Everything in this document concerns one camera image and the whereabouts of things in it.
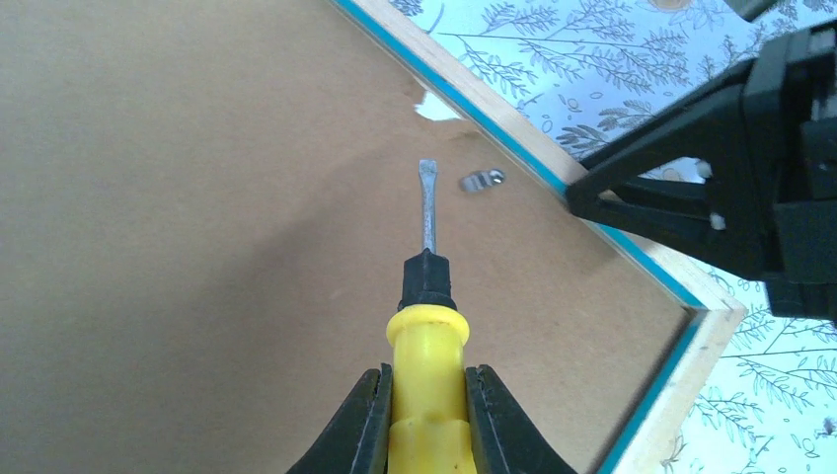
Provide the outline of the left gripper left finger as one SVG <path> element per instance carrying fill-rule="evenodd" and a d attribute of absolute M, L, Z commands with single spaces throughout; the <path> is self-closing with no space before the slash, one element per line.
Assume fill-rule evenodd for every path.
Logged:
<path fill-rule="evenodd" d="M 314 443 L 288 474 L 385 474 L 393 368 L 383 363 L 357 380 Z"/>

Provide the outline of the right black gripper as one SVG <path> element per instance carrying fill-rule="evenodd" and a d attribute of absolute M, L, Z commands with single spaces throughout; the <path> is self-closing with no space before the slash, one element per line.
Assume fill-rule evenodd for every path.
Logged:
<path fill-rule="evenodd" d="M 835 21 L 768 41 L 581 164 L 573 215 L 762 278 L 776 316 L 835 320 Z"/>

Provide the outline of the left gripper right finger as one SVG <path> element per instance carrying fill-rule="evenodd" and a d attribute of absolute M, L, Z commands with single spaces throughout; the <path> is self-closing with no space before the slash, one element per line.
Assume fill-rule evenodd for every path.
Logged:
<path fill-rule="evenodd" d="M 473 458 L 479 474 L 575 474 L 487 364 L 465 369 Z"/>

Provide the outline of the yellow black screwdriver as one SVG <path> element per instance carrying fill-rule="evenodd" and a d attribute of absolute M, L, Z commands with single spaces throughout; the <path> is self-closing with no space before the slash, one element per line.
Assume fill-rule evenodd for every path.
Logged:
<path fill-rule="evenodd" d="M 436 252 L 437 164 L 418 164 L 421 248 L 405 260 L 402 295 L 386 328 L 393 349 L 391 473 L 473 473 L 464 347 L 470 337 L 452 297 L 450 264 Z"/>

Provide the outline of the teal wooden picture frame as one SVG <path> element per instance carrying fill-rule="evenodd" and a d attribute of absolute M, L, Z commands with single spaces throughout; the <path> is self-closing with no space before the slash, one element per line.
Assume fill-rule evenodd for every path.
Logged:
<path fill-rule="evenodd" d="M 613 186 L 594 183 L 595 174 L 589 174 L 389 2 L 336 1 L 333 5 L 558 199 L 575 198 L 575 208 L 589 204 L 595 210 L 623 209 Z M 594 185 L 582 191 L 581 184 Z M 644 397 L 598 466 L 601 473 L 655 473 L 671 454 L 681 424 L 745 308 L 687 256 L 614 227 L 587 225 L 688 316 Z"/>

